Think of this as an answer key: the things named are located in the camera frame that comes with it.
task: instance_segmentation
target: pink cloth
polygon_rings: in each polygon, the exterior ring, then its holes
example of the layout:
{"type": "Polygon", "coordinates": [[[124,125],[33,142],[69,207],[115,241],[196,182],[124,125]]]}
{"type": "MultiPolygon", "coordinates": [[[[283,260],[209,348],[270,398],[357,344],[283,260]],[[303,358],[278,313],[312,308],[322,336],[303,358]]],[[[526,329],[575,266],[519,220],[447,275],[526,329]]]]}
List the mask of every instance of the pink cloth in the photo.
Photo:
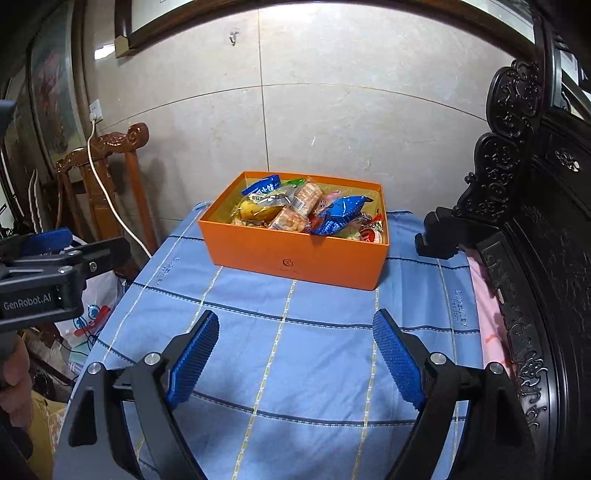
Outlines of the pink cloth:
{"type": "Polygon", "coordinates": [[[476,310],[480,324],[480,340],[482,341],[482,361],[486,366],[490,362],[499,362],[512,377],[513,370],[509,355],[507,331],[503,315],[499,308],[496,295],[489,288],[486,279],[488,274],[482,265],[480,255],[475,250],[466,250],[474,293],[476,294],[476,310]]]}

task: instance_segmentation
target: snack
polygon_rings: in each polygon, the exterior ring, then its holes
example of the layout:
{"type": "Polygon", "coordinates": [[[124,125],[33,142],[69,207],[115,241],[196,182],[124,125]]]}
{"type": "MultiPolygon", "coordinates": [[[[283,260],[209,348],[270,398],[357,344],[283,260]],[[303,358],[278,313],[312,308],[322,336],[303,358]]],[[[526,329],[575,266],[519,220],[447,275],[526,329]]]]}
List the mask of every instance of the snack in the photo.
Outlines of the snack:
{"type": "Polygon", "coordinates": [[[267,224],[265,222],[258,222],[256,220],[240,220],[240,217],[234,217],[232,219],[232,225],[254,226],[256,228],[267,228],[267,224]]]}
{"type": "Polygon", "coordinates": [[[347,223],[347,225],[345,225],[342,230],[335,233],[334,236],[338,238],[347,238],[349,240],[361,241],[362,238],[360,231],[371,221],[372,218],[367,213],[361,212],[361,215],[347,223]]]}
{"type": "Polygon", "coordinates": [[[366,202],[373,202],[373,200],[365,196],[342,197],[335,200],[320,212],[310,233],[324,236],[334,235],[359,216],[366,202]]]}
{"type": "Polygon", "coordinates": [[[308,219],[297,213],[293,207],[287,206],[275,217],[275,220],[269,225],[269,229],[302,232],[306,225],[308,225],[308,219]]]}
{"type": "Polygon", "coordinates": [[[295,179],[295,180],[288,180],[281,183],[281,186],[284,187],[285,185],[294,185],[295,187],[299,187],[306,183],[306,179],[295,179]]]}
{"type": "Polygon", "coordinates": [[[307,217],[322,197],[321,188],[311,181],[304,183],[295,193],[292,207],[301,216],[307,217]]]}
{"type": "Polygon", "coordinates": [[[271,175],[264,179],[260,179],[259,181],[253,183],[251,186],[245,188],[242,191],[242,194],[249,195],[251,193],[269,193],[279,188],[280,184],[281,180],[279,179],[279,175],[271,175]]]}
{"type": "Polygon", "coordinates": [[[239,213],[242,220],[257,222],[272,221],[286,205],[291,205],[296,186],[289,184],[269,193],[251,192],[232,211],[233,218],[239,213]]]}
{"type": "Polygon", "coordinates": [[[318,200],[318,203],[316,204],[316,207],[314,207],[314,210],[312,210],[312,215],[318,216],[318,214],[322,212],[322,210],[327,208],[328,205],[333,203],[338,198],[340,198],[339,190],[336,190],[335,192],[329,193],[327,195],[323,195],[322,197],[320,197],[320,200],[318,200]]]}
{"type": "Polygon", "coordinates": [[[382,215],[379,213],[377,214],[371,223],[364,226],[360,231],[361,240],[364,242],[369,242],[372,244],[380,244],[382,243],[382,215]]]}

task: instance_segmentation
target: human hand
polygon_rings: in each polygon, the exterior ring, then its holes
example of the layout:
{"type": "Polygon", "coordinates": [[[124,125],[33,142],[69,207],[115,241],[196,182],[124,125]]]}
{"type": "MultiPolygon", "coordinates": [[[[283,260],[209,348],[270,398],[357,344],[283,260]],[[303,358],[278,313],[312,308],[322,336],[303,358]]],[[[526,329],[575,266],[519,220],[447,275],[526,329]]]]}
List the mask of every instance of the human hand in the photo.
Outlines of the human hand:
{"type": "Polygon", "coordinates": [[[13,426],[25,428],[33,417],[33,381],[29,375],[27,347],[22,338],[18,335],[17,338],[14,351],[2,369],[2,376],[8,386],[0,391],[0,407],[9,414],[13,426]]]}

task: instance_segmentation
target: screw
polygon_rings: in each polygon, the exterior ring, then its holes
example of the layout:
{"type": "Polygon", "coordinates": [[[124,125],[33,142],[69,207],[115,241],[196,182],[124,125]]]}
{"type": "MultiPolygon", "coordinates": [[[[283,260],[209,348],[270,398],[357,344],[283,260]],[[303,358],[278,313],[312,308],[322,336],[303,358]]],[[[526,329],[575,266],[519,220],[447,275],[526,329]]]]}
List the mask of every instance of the screw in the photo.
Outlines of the screw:
{"type": "Polygon", "coordinates": [[[505,370],[505,369],[503,368],[503,366],[502,366],[500,363],[498,363],[498,362],[493,362],[493,363],[491,363],[491,364],[488,366],[488,368],[490,368],[490,369],[491,369],[491,372],[493,372],[493,373],[494,373],[494,374],[496,374],[496,375],[500,375],[500,374],[501,374],[501,373],[503,373],[503,371],[505,370]]]}
{"type": "Polygon", "coordinates": [[[433,362],[435,365],[443,365],[445,362],[447,362],[447,358],[442,353],[435,352],[431,354],[431,362],[433,362]]]}
{"type": "Polygon", "coordinates": [[[160,362],[160,354],[159,353],[149,353],[144,357],[144,362],[147,365],[156,365],[160,362]]]}
{"type": "Polygon", "coordinates": [[[88,366],[87,372],[88,372],[90,375],[95,375],[95,374],[97,374],[98,372],[100,372],[100,369],[101,369],[101,368],[102,368],[102,366],[100,365],[100,363],[98,363],[98,362],[94,362],[94,363],[92,363],[92,364],[90,364],[90,365],[88,366]]]}

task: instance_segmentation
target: blue gripper pad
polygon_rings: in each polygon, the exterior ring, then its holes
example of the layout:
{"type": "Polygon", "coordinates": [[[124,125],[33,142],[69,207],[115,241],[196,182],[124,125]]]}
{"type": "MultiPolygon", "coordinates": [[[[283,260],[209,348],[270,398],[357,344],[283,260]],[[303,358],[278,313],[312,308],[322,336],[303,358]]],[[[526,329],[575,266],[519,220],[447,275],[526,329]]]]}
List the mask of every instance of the blue gripper pad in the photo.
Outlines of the blue gripper pad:
{"type": "Polygon", "coordinates": [[[212,354],[219,331],[220,324],[217,315],[210,312],[170,371],[166,402],[171,409],[174,410],[191,396],[195,384],[212,354]]]}
{"type": "Polygon", "coordinates": [[[52,230],[50,232],[31,235],[22,245],[21,254],[43,255],[50,252],[59,252],[72,243],[72,232],[67,228],[52,230]]]}
{"type": "Polygon", "coordinates": [[[374,315],[374,339],[402,398],[421,410],[426,402],[421,371],[381,310],[374,315]]]}

